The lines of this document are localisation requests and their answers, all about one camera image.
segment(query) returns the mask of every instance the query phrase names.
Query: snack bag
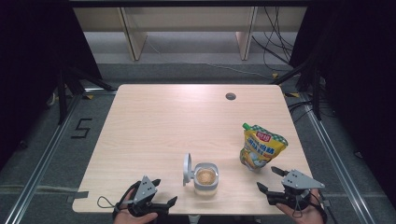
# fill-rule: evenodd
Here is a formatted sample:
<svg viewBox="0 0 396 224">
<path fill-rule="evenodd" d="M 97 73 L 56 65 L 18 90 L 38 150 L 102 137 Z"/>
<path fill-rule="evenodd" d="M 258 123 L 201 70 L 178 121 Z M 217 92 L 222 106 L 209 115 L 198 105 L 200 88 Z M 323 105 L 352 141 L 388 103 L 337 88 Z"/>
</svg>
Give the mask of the snack bag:
<svg viewBox="0 0 396 224">
<path fill-rule="evenodd" d="M 244 123 L 245 145 L 239 159 L 251 171 L 258 170 L 275 158 L 288 146 L 288 141 L 279 134 L 270 133 L 264 128 Z"/>
</svg>

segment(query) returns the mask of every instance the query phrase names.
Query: human hand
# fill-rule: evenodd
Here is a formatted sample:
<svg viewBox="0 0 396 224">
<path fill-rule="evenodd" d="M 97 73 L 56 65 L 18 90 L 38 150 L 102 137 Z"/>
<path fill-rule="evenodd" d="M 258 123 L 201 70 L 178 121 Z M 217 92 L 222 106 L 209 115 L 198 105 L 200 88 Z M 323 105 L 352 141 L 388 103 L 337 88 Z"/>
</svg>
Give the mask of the human hand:
<svg viewBox="0 0 396 224">
<path fill-rule="evenodd" d="M 128 194 L 126 195 L 125 198 L 129 199 L 131 198 L 131 194 L 134 190 L 131 189 Z M 120 211 L 116 215 L 116 218 L 114 219 L 113 224 L 145 224 L 149 223 L 150 221 L 154 220 L 157 218 L 158 214 L 157 213 L 148 213 L 142 217 L 134 217 L 129 213 L 127 209 L 127 205 L 123 203 L 120 206 Z"/>
<path fill-rule="evenodd" d="M 319 205 L 319 202 L 317 200 L 318 199 L 318 190 L 311 189 L 311 193 L 313 195 L 315 195 L 315 197 L 317 197 L 317 198 L 315 198 L 312 196 L 310 199 L 311 203 Z M 286 215 L 291 217 L 297 224 L 322 224 L 323 223 L 323 218 L 320 215 L 320 212 L 312 205 L 307 206 L 303 211 L 301 211 L 301 213 L 297 211 L 298 216 L 296 216 L 296 212 L 294 211 L 294 209 L 288 207 L 287 205 L 285 205 L 283 203 L 277 203 L 276 207 L 280 211 L 282 211 L 283 213 L 285 213 Z"/>
</svg>

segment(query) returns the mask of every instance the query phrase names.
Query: wooden table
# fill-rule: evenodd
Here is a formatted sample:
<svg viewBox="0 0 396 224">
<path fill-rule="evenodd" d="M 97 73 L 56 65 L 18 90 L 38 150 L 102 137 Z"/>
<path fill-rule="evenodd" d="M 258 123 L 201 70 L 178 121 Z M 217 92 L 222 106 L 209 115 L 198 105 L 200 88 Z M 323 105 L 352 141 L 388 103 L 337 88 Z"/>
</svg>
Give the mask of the wooden table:
<svg viewBox="0 0 396 224">
<path fill-rule="evenodd" d="M 235 94 L 234 100 L 226 98 Z M 283 135 L 289 146 L 255 173 L 239 160 L 244 145 L 242 124 L 258 124 Z M 183 161 L 192 168 L 212 162 L 219 168 L 218 192 L 211 198 L 194 193 L 193 181 L 183 187 Z M 170 215 L 273 215 L 256 182 L 283 191 L 283 177 L 270 166 L 295 168 L 311 176 L 281 89 L 276 85 L 122 85 L 114 99 L 91 161 L 79 187 L 88 198 L 75 199 L 80 213 L 109 213 L 97 200 L 116 203 L 143 175 L 161 179 L 153 201 L 177 196 Z"/>
</svg>

